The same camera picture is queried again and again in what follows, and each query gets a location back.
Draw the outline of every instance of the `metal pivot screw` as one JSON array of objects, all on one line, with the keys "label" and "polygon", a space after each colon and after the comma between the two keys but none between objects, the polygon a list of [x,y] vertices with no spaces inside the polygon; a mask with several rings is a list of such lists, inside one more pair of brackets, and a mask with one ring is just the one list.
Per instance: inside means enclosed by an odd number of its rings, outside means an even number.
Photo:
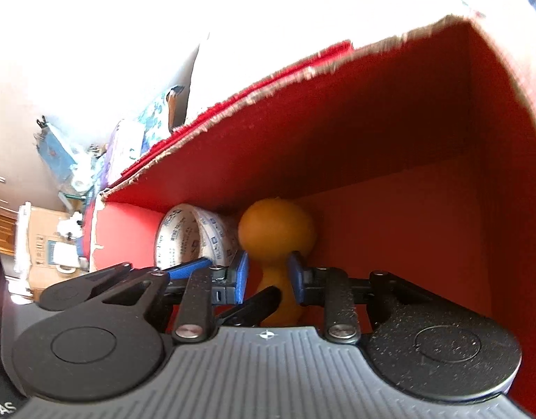
[{"label": "metal pivot screw", "polygon": [[351,338],[355,335],[355,327],[350,324],[335,324],[330,326],[328,334],[334,338]]},{"label": "metal pivot screw", "polygon": [[197,338],[200,337],[203,332],[204,330],[202,327],[197,324],[183,324],[175,330],[175,334],[181,338]]}]

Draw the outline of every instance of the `cardboard box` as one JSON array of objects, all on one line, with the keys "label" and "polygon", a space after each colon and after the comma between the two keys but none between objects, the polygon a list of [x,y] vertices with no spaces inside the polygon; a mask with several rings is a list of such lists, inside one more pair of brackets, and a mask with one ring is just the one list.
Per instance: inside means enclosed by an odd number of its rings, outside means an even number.
[{"label": "cardboard box", "polygon": [[[472,20],[280,70],[153,146],[103,197],[98,268],[152,265],[176,204],[238,215],[297,200],[318,227],[309,265],[391,271],[512,331],[510,395],[536,413],[536,99]],[[303,323],[320,322],[311,313]]]},{"label": "cardboard box", "polygon": [[41,292],[50,285],[84,274],[80,269],[73,274],[63,274],[57,271],[55,265],[49,264],[52,242],[68,242],[57,233],[59,221],[68,218],[68,213],[31,207],[27,228],[31,267],[27,280],[36,301]]}]

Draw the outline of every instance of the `printed tape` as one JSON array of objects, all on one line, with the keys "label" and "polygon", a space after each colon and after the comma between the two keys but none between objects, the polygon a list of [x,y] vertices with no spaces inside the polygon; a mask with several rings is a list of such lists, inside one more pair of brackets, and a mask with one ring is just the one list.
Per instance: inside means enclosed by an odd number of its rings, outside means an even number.
[{"label": "printed tape", "polygon": [[167,269],[200,257],[229,266],[238,250],[235,223],[189,204],[177,205],[161,221],[155,244],[155,264]]}]

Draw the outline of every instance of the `blue finger pad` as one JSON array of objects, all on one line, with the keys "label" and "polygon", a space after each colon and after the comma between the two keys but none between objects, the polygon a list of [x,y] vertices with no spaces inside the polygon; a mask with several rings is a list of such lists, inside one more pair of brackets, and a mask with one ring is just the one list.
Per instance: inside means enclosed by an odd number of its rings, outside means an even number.
[{"label": "blue finger pad", "polygon": [[242,304],[245,299],[245,288],[247,287],[248,277],[248,253],[242,252],[241,259],[237,266],[237,275],[235,277],[235,303]]},{"label": "blue finger pad", "polygon": [[298,253],[292,252],[288,257],[288,275],[293,288],[295,302],[302,304],[305,300],[303,263]]},{"label": "blue finger pad", "polygon": [[191,262],[182,263],[177,266],[170,267],[168,269],[164,269],[166,273],[169,273],[169,278],[171,280],[175,279],[187,279],[191,276],[191,274],[201,268],[201,267],[209,267],[212,266],[212,262],[210,259],[206,257],[199,258],[197,260],[193,260]]}]

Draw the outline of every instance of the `black circular cap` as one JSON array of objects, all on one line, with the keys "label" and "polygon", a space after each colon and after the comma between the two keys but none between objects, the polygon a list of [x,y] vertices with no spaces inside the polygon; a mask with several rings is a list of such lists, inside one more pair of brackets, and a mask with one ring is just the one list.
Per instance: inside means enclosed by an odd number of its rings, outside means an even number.
[{"label": "black circular cap", "polygon": [[115,349],[117,339],[98,327],[79,327],[60,333],[52,341],[51,349],[65,362],[90,363],[106,358]]},{"label": "black circular cap", "polygon": [[146,381],[163,361],[162,338],[133,307],[86,304],[34,324],[16,340],[12,362],[30,395],[113,398]]},{"label": "black circular cap", "polygon": [[481,349],[481,341],[473,332],[457,326],[431,326],[415,336],[417,350],[439,362],[464,362]]},{"label": "black circular cap", "polygon": [[514,336],[493,320],[439,301],[396,304],[394,315],[375,329],[365,349],[390,384],[440,402],[503,392],[521,358]]}]

